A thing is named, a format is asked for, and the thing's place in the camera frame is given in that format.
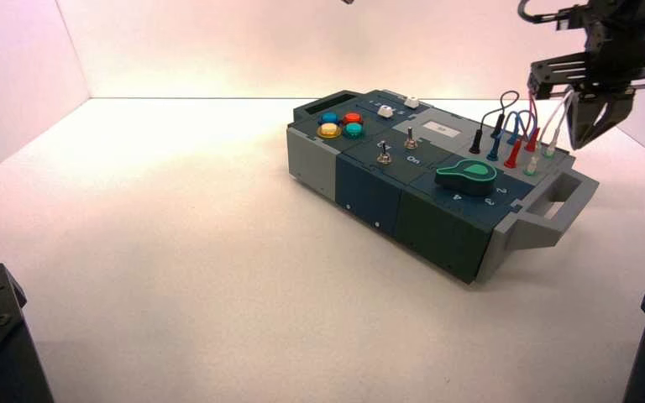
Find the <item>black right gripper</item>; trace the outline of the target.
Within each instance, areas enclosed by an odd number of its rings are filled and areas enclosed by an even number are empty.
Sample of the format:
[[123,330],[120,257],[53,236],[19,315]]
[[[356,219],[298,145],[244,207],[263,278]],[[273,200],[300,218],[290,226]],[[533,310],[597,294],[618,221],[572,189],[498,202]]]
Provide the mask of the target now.
[[[555,86],[575,90],[569,101],[573,149],[585,147],[628,117],[633,89],[645,89],[645,4],[576,4],[555,13],[529,13],[527,21],[586,34],[584,51],[533,62],[527,83],[541,100],[554,97]],[[601,93],[581,93],[592,91]]]

